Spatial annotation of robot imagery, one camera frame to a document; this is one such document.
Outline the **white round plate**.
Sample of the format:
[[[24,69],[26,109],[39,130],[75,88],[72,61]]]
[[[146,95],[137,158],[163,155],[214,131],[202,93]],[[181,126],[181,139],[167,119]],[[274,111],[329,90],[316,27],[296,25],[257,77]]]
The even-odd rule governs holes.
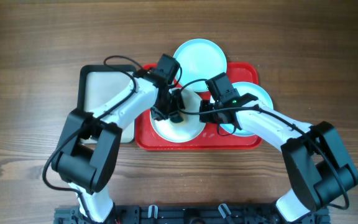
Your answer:
[[[199,112],[201,97],[192,90],[184,89],[181,92],[186,112]],[[200,121],[199,115],[188,115],[180,112],[183,121],[173,123],[169,119],[156,121],[150,115],[150,122],[154,131],[164,140],[182,143],[197,137],[204,130],[206,123]]]

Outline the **light blue plate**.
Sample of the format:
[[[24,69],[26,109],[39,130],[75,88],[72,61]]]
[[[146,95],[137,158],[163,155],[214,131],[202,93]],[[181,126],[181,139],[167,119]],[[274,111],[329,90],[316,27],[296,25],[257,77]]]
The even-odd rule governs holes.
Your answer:
[[[224,89],[222,95],[218,93],[218,87],[213,84],[206,83],[211,93],[210,102],[215,104],[216,101],[233,107],[239,106],[239,103],[247,103],[254,98],[260,100],[265,106],[273,109],[273,101],[269,94],[260,86],[250,82],[235,82],[228,90]],[[221,136],[235,135],[239,137],[253,136],[254,133],[245,129],[239,129],[231,123],[219,124],[218,134]]]
[[[189,40],[177,48],[173,57],[182,69],[180,86],[194,80],[209,80],[227,72],[227,60],[223,50],[210,40]]]

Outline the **light blue plate top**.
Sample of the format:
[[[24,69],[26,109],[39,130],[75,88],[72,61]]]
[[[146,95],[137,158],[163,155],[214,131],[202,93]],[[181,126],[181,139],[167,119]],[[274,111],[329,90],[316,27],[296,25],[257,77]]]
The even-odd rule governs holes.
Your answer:
[[[189,40],[177,48],[173,57],[182,69],[180,86],[194,80],[209,80],[227,72],[227,60],[223,50],[210,40]]]

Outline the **green yellow sponge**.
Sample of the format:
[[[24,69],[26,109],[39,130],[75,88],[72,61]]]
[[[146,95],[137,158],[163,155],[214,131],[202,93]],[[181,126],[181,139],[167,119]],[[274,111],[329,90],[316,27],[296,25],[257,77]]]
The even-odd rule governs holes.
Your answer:
[[[169,120],[173,123],[181,123],[184,121],[183,117],[181,116],[180,112],[173,112],[169,114]]]

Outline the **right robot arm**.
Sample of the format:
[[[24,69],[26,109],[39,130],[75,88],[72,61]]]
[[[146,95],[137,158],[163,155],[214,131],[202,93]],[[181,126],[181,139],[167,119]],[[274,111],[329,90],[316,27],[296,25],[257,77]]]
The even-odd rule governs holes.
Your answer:
[[[205,83],[214,101],[201,102],[202,122],[231,124],[282,153],[291,189],[275,202],[275,208],[285,221],[298,221],[325,206],[349,208],[347,191],[358,185],[358,171],[332,124],[297,121],[251,93],[240,95],[225,73]]]

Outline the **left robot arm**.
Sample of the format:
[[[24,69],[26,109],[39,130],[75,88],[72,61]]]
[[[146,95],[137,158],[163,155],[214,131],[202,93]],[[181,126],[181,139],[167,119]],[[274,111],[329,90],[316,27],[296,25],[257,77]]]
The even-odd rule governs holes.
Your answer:
[[[44,170],[52,169],[68,183],[79,200],[77,218],[86,223],[114,222],[114,202],[106,187],[114,172],[122,132],[150,110],[157,121],[183,119],[184,107],[174,79],[181,75],[176,59],[162,55],[156,67],[124,72],[130,83],[117,96],[93,111],[75,108],[67,116],[56,150]]]

